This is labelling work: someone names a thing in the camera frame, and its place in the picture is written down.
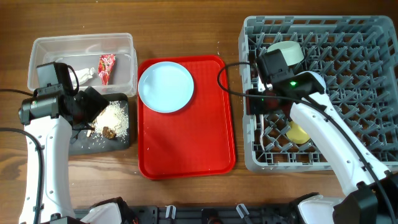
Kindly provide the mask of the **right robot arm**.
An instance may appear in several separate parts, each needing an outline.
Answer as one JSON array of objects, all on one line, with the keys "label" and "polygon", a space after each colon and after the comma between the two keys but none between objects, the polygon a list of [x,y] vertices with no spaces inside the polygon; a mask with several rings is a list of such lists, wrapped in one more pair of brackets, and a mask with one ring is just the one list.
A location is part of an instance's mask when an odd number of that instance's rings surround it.
[{"label": "right robot arm", "polygon": [[275,49],[253,63],[259,80],[272,87],[250,90],[251,114],[285,109],[330,163],[343,199],[320,194],[295,204],[302,223],[397,223],[397,175],[374,157],[341,119],[326,93],[323,78],[310,71],[295,74],[289,55]]}]

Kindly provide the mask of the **yellow plastic cup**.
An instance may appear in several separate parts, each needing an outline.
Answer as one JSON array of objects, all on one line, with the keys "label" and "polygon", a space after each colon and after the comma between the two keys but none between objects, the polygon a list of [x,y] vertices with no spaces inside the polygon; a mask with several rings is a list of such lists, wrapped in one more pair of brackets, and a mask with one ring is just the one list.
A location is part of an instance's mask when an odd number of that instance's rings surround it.
[{"label": "yellow plastic cup", "polygon": [[288,139],[296,144],[304,144],[310,140],[310,136],[294,121],[289,122],[290,129],[286,132]]}]

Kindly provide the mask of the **rice and food scraps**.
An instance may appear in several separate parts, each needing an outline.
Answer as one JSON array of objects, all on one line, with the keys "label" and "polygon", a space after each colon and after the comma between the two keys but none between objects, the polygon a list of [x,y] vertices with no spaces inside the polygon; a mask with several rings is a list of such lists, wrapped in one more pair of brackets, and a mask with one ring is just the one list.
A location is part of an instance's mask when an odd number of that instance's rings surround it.
[{"label": "rice and food scraps", "polygon": [[109,105],[89,124],[93,129],[87,130],[88,138],[127,138],[129,128],[128,103],[126,101],[110,101]]}]

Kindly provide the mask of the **white napkin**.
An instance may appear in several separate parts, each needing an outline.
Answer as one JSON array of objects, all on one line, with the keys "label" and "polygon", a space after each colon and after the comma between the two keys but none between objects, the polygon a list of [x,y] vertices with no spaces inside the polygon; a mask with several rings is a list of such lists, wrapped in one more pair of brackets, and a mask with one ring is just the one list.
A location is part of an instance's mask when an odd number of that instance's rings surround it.
[{"label": "white napkin", "polygon": [[95,68],[84,68],[82,70],[77,70],[75,72],[70,72],[70,78],[72,81],[73,87],[77,87],[77,83],[82,85],[86,83],[88,80],[92,79],[95,74]]}]

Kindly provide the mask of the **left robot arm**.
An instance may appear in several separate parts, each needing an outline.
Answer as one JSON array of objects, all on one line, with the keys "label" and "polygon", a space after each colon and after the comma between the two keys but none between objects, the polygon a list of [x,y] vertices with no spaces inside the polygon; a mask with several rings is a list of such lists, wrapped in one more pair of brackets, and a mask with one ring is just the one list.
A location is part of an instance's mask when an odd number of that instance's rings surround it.
[{"label": "left robot arm", "polygon": [[68,157],[70,143],[109,105],[94,88],[73,84],[65,63],[37,66],[39,87],[22,101],[19,117],[27,140],[27,183],[19,223],[73,217]]}]

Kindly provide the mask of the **red snack wrapper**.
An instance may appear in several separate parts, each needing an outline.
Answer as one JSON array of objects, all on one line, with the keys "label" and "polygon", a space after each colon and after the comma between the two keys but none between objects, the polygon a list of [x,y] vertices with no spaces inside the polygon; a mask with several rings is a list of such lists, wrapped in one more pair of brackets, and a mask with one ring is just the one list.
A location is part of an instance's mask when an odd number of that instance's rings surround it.
[{"label": "red snack wrapper", "polygon": [[108,85],[115,62],[115,54],[105,54],[100,56],[98,65],[98,76],[100,77],[101,84],[103,86]]}]

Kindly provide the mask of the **mint green bowl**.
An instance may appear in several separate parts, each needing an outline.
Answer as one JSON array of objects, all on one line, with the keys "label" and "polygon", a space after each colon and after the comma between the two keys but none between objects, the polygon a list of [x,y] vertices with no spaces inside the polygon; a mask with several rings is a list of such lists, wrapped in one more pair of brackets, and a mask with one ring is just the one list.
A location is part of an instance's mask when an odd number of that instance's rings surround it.
[{"label": "mint green bowl", "polygon": [[301,46],[298,42],[282,41],[272,44],[267,52],[280,50],[288,66],[300,63],[304,59]]}]

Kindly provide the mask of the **white plastic fork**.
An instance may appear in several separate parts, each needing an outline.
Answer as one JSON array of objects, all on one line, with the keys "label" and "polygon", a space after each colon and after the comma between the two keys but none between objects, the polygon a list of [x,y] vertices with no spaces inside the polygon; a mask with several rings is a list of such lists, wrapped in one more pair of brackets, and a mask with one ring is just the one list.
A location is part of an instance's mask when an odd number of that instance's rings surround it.
[{"label": "white plastic fork", "polygon": [[264,126],[264,115],[260,114],[259,115],[259,119],[260,119],[260,130],[261,130],[260,137],[259,137],[259,142],[260,142],[262,151],[265,151],[266,149],[265,149],[265,146],[264,146],[264,135],[265,135],[265,132],[264,132],[264,129],[265,129],[265,126]]}]

